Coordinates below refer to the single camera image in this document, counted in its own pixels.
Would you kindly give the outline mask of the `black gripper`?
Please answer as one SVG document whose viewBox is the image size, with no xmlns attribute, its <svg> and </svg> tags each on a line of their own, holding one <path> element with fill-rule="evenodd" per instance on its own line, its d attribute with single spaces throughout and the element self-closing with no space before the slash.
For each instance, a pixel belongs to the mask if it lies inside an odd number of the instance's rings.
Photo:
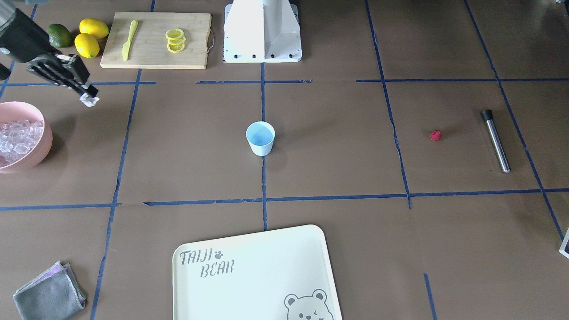
<svg viewBox="0 0 569 320">
<path fill-rule="evenodd" d="M 90 73 L 79 55 L 69 56 L 49 43 L 49 36 L 39 25 L 18 8 L 2 8 L 0 15 L 0 50 L 18 63 L 28 63 L 43 55 L 56 56 L 56 63 L 35 61 L 26 70 L 56 86 L 65 86 L 84 99 L 98 94 Z"/>
</svg>

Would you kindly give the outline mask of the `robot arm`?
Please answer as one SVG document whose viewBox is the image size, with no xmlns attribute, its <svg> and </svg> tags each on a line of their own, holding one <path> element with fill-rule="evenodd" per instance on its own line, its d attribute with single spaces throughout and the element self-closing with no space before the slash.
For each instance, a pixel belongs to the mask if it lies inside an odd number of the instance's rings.
<svg viewBox="0 0 569 320">
<path fill-rule="evenodd" d="M 89 80 L 91 74 L 79 55 L 65 55 L 51 46 L 48 33 L 10 0 L 1 2 L 0 24 L 2 54 L 27 64 L 28 72 L 49 83 L 73 90 L 87 107 L 96 105 L 98 89 Z"/>
</svg>

